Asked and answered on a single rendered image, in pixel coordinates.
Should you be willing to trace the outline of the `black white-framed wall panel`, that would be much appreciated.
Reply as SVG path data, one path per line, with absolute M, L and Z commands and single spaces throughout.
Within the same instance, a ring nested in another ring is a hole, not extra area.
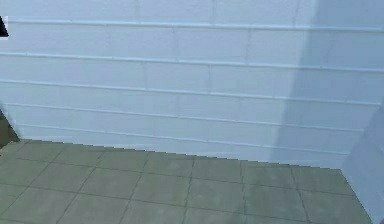
M 0 16 L 0 38 L 8 38 L 8 37 L 9 37 L 9 34 L 7 31 L 7 28 L 5 26 L 5 23 L 2 17 Z

